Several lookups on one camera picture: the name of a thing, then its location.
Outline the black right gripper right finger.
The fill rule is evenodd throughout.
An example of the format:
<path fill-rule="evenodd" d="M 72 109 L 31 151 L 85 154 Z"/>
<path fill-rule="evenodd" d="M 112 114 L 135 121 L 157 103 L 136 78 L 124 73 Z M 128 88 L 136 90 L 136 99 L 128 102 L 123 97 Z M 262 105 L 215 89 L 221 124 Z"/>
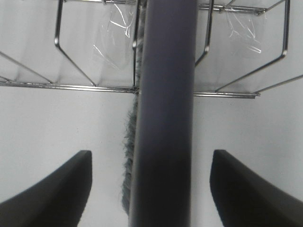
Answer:
<path fill-rule="evenodd" d="M 210 190 L 225 227 L 301 227 L 303 203 L 226 150 L 215 150 Z"/>

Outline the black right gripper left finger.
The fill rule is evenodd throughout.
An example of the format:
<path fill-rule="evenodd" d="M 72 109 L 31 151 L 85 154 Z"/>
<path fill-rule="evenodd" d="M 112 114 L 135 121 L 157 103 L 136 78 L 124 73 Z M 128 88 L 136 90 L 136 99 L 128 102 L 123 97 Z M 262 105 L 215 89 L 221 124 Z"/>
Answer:
<path fill-rule="evenodd" d="M 92 153 L 81 150 L 47 177 L 0 204 L 2 227 L 76 227 L 92 187 Z"/>

